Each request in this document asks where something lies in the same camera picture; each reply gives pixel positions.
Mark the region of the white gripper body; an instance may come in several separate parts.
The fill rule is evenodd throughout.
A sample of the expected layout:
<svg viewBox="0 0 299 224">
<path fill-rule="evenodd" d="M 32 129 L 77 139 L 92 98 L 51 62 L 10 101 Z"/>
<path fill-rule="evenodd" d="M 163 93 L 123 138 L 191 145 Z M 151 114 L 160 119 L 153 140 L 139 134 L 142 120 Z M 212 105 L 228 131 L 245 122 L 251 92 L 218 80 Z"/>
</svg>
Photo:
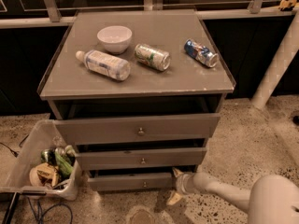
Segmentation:
<svg viewBox="0 0 299 224">
<path fill-rule="evenodd" d="M 176 191 L 180 195 L 189 195 L 194 193 L 194 184 L 192 175 L 180 174 L 176 177 Z"/>
</svg>

